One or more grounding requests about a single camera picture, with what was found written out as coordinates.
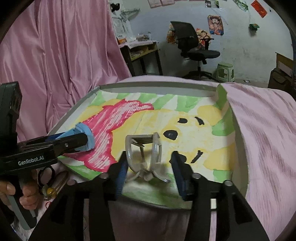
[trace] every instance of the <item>black mesh chair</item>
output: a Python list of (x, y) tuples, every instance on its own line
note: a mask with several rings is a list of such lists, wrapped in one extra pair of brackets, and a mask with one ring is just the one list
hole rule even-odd
[(220, 56), (219, 51), (209, 50), (209, 41), (212, 38), (202, 39), (205, 40), (205, 49), (193, 50), (193, 48), (197, 47), (199, 44), (199, 39), (193, 26), (190, 23), (184, 22), (171, 21), (171, 23), (178, 38), (178, 48), (182, 51), (181, 56), (197, 61), (197, 71), (190, 71), (183, 78), (200, 80), (202, 76), (205, 76), (216, 81), (211, 73), (201, 71), (200, 68), (201, 61), (203, 64), (207, 64), (207, 58), (217, 58)]

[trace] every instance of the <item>chair base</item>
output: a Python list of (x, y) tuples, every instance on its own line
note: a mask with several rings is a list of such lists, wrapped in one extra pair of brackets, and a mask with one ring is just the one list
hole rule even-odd
[(219, 82), (216, 78), (212, 76), (210, 72), (201, 71), (201, 67), (197, 67), (197, 70), (190, 71), (188, 74), (183, 76), (184, 79), (191, 79), (191, 80), (201, 80), (201, 77), (205, 76), (211, 80), (214, 80), (216, 82)]

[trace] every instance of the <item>human hand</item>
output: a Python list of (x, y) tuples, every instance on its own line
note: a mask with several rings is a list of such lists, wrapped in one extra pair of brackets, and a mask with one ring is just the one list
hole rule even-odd
[[(32, 170), (32, 180), (23, 186), (22, 192), (24, 196), (20, 198), (20, 204), (28, 210), (34, 210), (37, 208), (38, 204), (41, 202), (41, 195), (38, 192), (37, 184), (37, 172)], [(15, 187), (7, 182), (0, 181), (0, 199), (7, 205), (11, 210), (10, 202), (6, 195), (14, 195)]]

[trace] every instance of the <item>finger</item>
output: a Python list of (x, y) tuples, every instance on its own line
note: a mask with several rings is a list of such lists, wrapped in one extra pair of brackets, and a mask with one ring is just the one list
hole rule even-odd
[(26, 183), (22, 188), (22, 192), (26, 197), (34, 195), (37, 191), (38, 191), (38, 185), (36, 181), (31, 181), (29, 183)]
[(0, 199), (1, 201), (6, 205), (6, 206), (9, 206), (10, 205), (10, 202), (6, 196), (6, 194), (4, 193), (0, 193)]
[(42, 196), (41, 196), (40, 194), (37, 194), (37, 195), (35, 195), (35, 196), (36, 196), (36, 198), (37, 198), (36, 202), (33, 203), (33, 204), (31, 204), (31, 205), (24, 205), (23, 207), (24, 207), (25, 209), (28, 209), (28, 210), (35, 210), (35, 209), (38, 208), (38, 205), (41, 203), (40, 201), (41, 201)]
[(28, 209), (28, 210), (35, 210), (38, 206), (39, 201), (37, 200), (35, 203), (31, 204), (31, 205), (26, 205), (23, 206), (24, 209)]
[(8, 195), (15, 194), (15, 187), (7, 181), (0, 181), (0, 192)]
[(34, 195), (34, 196), (30, 196), (30, 197), (22, 196), (20, 198), (20, 204), (23, 206), (29, 206), (29, 205), (33, 205), (34, 203), (36, 203), (37, 200), (38, 200), (38, 195)]

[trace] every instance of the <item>black painted eye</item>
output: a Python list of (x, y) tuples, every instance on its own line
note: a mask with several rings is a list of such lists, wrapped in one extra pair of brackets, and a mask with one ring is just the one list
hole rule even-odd
[(201, 157), (202, 154), (203, 154), (203, 152), (200, 151), (200, 150), (198, 150), (197, 151), (197, 155), (193, 158), (193, 160), (191, 161), (191, 163), (195, 163)]
[(168, 139), (171, 139), (171, 140), (176, 140), (177, 136), (178, 136), (178, 132), (177, 131), (174, 131), (174, 130), (167, 130), (163, 133), (163, 135), (168, 138)]
[(195, 119), (197, 119), (199, 125), (204, 125), (205, 123), (203, 122), (202, 119), (198, 118), (197, 116), (195, 116)]
[(185, 124), (185, 123), (187, 123), (188, 121), (187, 121), (187, 119), (185, 119), (185, 118), (180, 118), (178, 122), (179, 122), (179, 123), (182, 123), (182, 124)]

